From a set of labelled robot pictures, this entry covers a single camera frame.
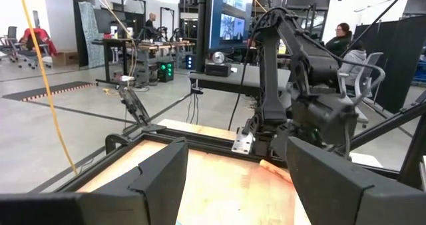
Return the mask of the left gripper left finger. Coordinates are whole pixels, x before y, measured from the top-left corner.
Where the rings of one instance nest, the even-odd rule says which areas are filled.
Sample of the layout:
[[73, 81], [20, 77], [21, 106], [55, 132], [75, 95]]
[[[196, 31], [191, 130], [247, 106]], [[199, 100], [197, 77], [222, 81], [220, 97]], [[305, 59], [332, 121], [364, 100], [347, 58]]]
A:
[[128, 172], [83, 195], [79, 224], [175, 224], [186, 181], [188, 145], [177, 138]]

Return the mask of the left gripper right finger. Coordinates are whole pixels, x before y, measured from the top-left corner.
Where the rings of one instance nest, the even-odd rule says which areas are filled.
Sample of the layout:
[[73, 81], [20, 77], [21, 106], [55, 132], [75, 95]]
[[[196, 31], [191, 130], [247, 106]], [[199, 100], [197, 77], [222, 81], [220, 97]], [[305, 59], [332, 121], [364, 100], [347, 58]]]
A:
[[302, 205], [312, 224], [355, 224], [364, 192], [374, 185], [350, 161], [290, 137], [286, 159]]

